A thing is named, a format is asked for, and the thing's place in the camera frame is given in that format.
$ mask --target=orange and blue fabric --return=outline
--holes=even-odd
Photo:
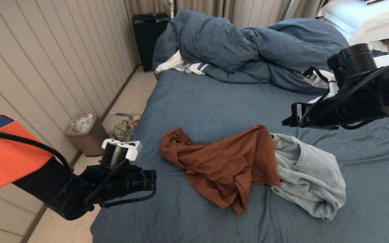
[[[0,115],[0,132],[39,141],[23,126]],[[0,188],[42,168],[52,157],[48,151],[25,143],[0,138]]]

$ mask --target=white pillow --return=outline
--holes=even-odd
[[[329,25],[334,26],[346,38],[350,46],[359,43],[370,43],[379,40],[389,39],[389,23],[369,29],[362,35],[355,35],[355,34],[352,35],[346,32],[344,29],[340,28],[340,26],[327,20],[326,18],[321,17],[320,20],[322,20],[325,23],[328,23]]]
[[[365,4],[361,0],[334,0],[318,14],[335,23],[356,40],[368,30],[389,23],[389,0]]]

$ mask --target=black suitcase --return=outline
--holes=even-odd
[[[169,16],[166,13],[139,14],[133,16],[133,29],[144,72],[151,70],[153,52],[158,37],[165,31]]]

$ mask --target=plastic bag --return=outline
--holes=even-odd
[[[93,121],[93,115],[88,114],[86,117],[80,117],[79,119],[73,119],[70,121],[70,126],[75,132],[85,132],[88,130],[91,122]]]

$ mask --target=trash can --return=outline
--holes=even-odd
[[[157,39],[165,31],[170,18],[166,13],[133,16],[133,30],[144,72],[153,66],[153,53]]]
[[[88,114],[80,114],[75,118],[87,117]],[[77,132],[73,130],[72,126],[68,126],[66,137],[70,142],[85,156],[99,156],[102,155],[104,149],[102,149],[102,143],[105,139],[109,138],[103,124],[100,122],[96,114],[93,114],[91,125],[84,132]]]

